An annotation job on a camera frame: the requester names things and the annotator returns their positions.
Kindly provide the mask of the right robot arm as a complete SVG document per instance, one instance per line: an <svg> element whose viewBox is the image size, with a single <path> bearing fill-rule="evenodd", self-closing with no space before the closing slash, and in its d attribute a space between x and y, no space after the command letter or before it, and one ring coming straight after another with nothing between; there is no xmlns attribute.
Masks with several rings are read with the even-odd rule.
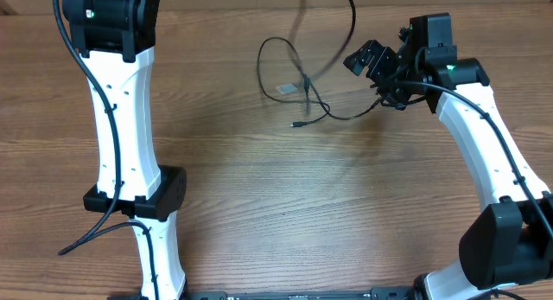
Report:
<svg viewBox="0 0 553 300"><path fill-rule="evenodd" d="M387 297L489 299L551 278L552 193L508 131L485 69L459 57L447 13L413 17L398 35L400 49L370 40L344 64L371 80L382 105L428 104L457 143L480 215L461 237L453 264Z"/></svg>

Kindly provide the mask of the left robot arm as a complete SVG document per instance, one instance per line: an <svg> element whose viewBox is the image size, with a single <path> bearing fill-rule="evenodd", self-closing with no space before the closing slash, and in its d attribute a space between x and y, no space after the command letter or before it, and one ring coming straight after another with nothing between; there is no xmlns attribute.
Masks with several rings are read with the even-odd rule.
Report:
<svg viewBox="0 0 553 300"><path fill-rule="evenodd" d="M150 84L160 0L53 0L56 24L86 76L99 146L97 182L84 195L101 215L65 255L129 227L142 267L137 299L183 299L187 279L176 232L187 189L184 168L161 165L153 145Z"/></svg>

